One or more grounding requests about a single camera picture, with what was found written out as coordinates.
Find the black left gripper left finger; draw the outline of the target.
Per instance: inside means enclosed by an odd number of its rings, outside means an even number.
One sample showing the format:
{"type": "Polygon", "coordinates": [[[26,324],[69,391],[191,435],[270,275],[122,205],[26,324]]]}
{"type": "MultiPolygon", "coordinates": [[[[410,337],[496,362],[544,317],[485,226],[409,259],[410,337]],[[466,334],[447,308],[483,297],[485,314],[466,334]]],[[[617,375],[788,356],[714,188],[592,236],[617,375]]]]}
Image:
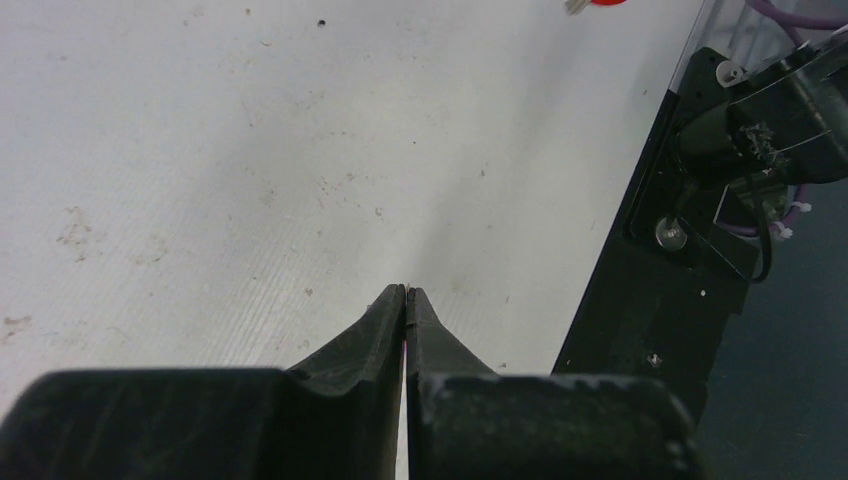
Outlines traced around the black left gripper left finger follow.
{"type": "Polygon", "coordinates": [[[1,424],[5,479],[391,479],[406,291],[278,368],[46,374],[1,424]]]}

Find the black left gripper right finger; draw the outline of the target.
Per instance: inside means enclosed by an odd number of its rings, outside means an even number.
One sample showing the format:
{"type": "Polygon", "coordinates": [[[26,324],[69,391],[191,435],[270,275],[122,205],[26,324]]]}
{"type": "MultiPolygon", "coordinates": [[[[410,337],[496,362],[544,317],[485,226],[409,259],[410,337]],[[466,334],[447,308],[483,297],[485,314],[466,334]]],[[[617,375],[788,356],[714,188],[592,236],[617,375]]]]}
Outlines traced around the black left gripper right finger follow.
{"type": "Polygon", "coordinates": [[[497,374],[407,293],[413,479],[699,479],[682,403],[644,377],[497,374]]]}

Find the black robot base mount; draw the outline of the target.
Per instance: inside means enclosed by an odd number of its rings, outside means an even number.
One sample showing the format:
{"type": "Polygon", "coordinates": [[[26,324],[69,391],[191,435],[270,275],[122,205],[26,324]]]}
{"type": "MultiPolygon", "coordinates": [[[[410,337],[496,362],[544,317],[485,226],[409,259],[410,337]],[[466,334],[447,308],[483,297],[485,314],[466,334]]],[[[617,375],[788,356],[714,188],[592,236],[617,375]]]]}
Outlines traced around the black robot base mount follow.
{"type": "Polygon", "coordinates": [[[727,96],[725,56],[703,47],[664,96],[646,144],[554,363],[557,374],[605,373],[662,381],[699,419],[730,317],[745,303],[756,242],[718,225],[752,221],[742,179],[679,196],[675,151],[688,120],[727,96]]]}

